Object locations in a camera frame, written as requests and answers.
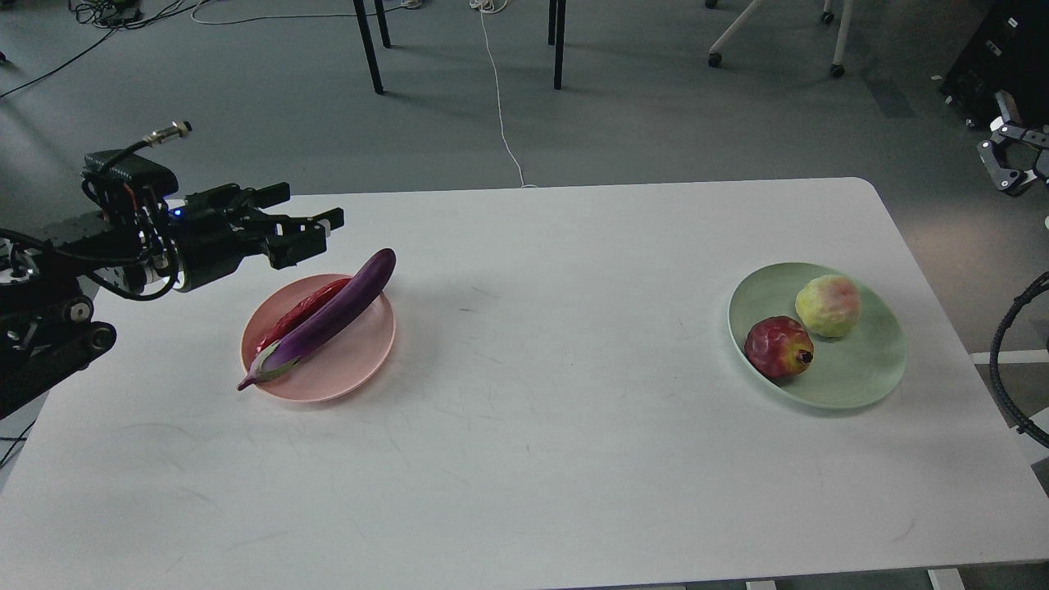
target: green plate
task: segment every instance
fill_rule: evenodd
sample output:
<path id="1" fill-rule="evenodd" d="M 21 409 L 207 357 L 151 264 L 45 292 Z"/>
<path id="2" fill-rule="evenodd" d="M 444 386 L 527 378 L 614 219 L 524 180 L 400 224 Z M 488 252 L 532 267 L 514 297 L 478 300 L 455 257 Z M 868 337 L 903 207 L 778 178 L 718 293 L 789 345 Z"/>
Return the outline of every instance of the green plate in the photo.
<path id="1" fill-rule="evenodd" d="M 794 297 L 807 282 L 825 274 L 845 273 L 807 262 L 783 262 L 751 273 L 732 294 L 728 326 L 740 358 L 773 391 L 816 407 L 862 407 L 884 398 L 899 384 L 907 343 L 889 305 L 856 279 L 853 282 L 862 301 L 859 323 L 841 338 L 810 333 L 815 350 L 805 373 L 771 381 L 743 353 L 747 333 L 758 321 L 779 315 L 798 319 Z"/>

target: plate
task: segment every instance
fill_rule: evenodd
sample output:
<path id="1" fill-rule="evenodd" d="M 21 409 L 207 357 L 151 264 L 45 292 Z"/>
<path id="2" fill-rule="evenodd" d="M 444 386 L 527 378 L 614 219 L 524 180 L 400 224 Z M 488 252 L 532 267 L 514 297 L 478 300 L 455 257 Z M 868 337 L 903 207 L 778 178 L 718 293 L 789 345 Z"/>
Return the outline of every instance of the plate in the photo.
<path id="1" fill-rule="evenodd" d="M 255 310 L 240 339 L 244 372 L 255 360 L 255 346 L 288 310 L 333 280 L 349 275 L 323 274 L 283 287 Z M 360 387 L 382 366 L 393 346 L 397 320 L 385 294 L 328 340 L 295 371 L 255 386 L 291 401 L 316 402 L 344 396 Z"/>
<path id="2" fill-rule="evenodd" d="M 794 297 L 807 282 L 825 274 L 845 274 L 819 265 L 783 262 L 751 273 L 740 282 L 728 307 L 728 326 L 736 352 L 754 375 L 795 401 L 829 409 L 852 409 L 875 403 L 896 388 L 906 366 L 906 338 L 893 311 L 864 285 L 859 289 L 859 323 L 841 338 L 812 337 L 813 361 L 805 373 L 771 381 L 743 353 L 750 329 L 770 316 L 790 316 Z"/>

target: chair leg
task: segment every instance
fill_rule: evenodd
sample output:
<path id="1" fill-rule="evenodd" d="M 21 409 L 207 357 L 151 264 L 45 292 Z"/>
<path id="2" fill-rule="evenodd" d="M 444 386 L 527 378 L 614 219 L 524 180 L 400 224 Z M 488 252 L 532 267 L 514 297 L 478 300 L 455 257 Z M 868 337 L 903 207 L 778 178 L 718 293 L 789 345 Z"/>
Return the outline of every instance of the chair leg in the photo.
<path id="1" fill-rule="evenodd" d="M 377 94 L 383 93 L 383 81 L 379 76 L 379 62 L 376 61 L 376 46 L 371 42 L 371 30 L 368 28 L 368 16 L 364 12 L 364 0 L 354 0 L 354 12 L 357 13 L 357 25 L 361 29 L 361 43 L 364 44 L 364 56 L 368 60 L 368 71 L 371 73 L 371 87 Z"/>
<path id="2" fill-rule="evenodd" d="M 547 44 L 554 44 L 554 34 L 557 29 L 557 0 L 550 0 L 550 17 L 547 20 Z"/>
<path id="3" fill-rule="evenodd" d="M 726 28 L 725 33 L 723 33 L 722 36 L 718 38 L 718 41 L 714 41 L 714 44 L 710 46 L 710 57 L 711 57 L 710 65 L 714 65 L 712 59 L 713 56 L 718 56 L 719 57 L 718 61 L 719 62 L 721 61 L 722 48 L 725 46 L 726 43 L 728 43 L 728 40 L 731 39 L 733 35 L 735 35 L 735 31 L 738 30 L 741 26 L 743 26 L 743 23 L 747 22 L 747 20 L 750 19 L 750 15 L 754 14 L 754 10 L 759 8 L 764 2 L 765 0 L 752 0 L 751 3 L 747 5 L 747 8 L 743 12 L 743 14 L 736 17 L 736 19 L 732 21 L 732 24 L 728 25 L 728 28 Z"/>
<path id="4" fill-rule="evenodd" d="M 383 47 L 390 48 L 390 30 L 386 28 L 386 8 L 383 0 L 376 0 L 376 17 L 379 19 L 379 35 L 383 38 Z"/>
<path id="5" fill-rule="evenodd" d="M 557 31 L 554 39 L 554 89 L 561 89 L 561 66 L 564 63 L 564 2 L 557 0 Z"/>
<path id="6" fill-rule="evenodd" d="M 834 47 L 834 61 L 831 62 L 831 76 L 834 78 L 840 78 L 845 72 L 841 61 L 845 57 L 845 41 L 849 39 L 849 25 L 852 23 L 852 5 L 853 0 L 845 0 L 844 5 L 841 7 L 841 23 L 838 24 L 838 42 Z"/>

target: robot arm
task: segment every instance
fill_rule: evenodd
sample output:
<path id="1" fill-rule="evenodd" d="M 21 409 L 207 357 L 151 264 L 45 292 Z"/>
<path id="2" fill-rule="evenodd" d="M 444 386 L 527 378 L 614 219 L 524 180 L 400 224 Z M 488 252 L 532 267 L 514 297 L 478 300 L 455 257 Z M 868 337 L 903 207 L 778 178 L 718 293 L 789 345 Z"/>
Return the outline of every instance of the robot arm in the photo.
<path id="1" fill-rule="evenodd" d="M 977 148 L 994 188 L 1010 196 L 1020 196 L 1036 182 L 1049 184 L 1049 126 L 1041 131 L 1024 128 L 1012 96 L 1001 90 L 994 98 L 1002 117 L 991 124 L 990 139 L 980 142 Z M 1030 169 L 1009 165 L 1008 150 L 1013 146 L 1034 150 L 1035 160 Z"/>
<path id="2" fill-rule="evenodd" d="M 0 228 L 0 419 L 112 349 L 116 330 L 92 320 L 98 288 L 149 301 L 232 274 L 245 256 L 286 268 L 324 252 L 343 226 L 339 208 L 264 213 L 291 198 L 286 183 L 223 185 L 169 208 L 175 175 L 134 151 L 189 131 L 174 123 L 123 150 L 87 154 L 82 189 L 99 211 L 26 233 Z"/>

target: white table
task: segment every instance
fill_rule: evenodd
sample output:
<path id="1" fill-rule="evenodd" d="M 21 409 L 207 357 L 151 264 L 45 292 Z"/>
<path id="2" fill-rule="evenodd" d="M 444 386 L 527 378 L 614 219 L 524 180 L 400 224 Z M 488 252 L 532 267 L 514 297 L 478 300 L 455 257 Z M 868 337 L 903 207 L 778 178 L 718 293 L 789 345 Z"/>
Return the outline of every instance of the white table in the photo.
<path id="1" fill-rule="evenodd" d="M 286 210 L 331 206 L 346 228 L 298 268 L 100 297 L 116 347 L 50 394 L 0 493 L 4 587 L 537 589 L 1049 559 L 1049 500 L 863 181 Z M 399 336 L 372 381 L 318 406 L 234 391 L 258 302 L 387 246 Z M 895 310 L 909 357 L 885 400 L 809 409 L 731 349 L 732 290 L 784 260 Z"/>

